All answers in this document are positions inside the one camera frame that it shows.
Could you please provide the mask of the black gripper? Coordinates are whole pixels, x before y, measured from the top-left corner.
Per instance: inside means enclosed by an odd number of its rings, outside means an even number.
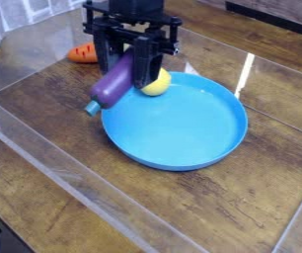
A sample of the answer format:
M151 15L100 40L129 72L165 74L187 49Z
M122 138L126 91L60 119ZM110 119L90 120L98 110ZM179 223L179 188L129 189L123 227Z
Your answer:
M110 72L135 43L134 80L139 89L158 78L163 53L179 53L182 20L165 13L165 0L86 0L84 32L94 35L100 70Z

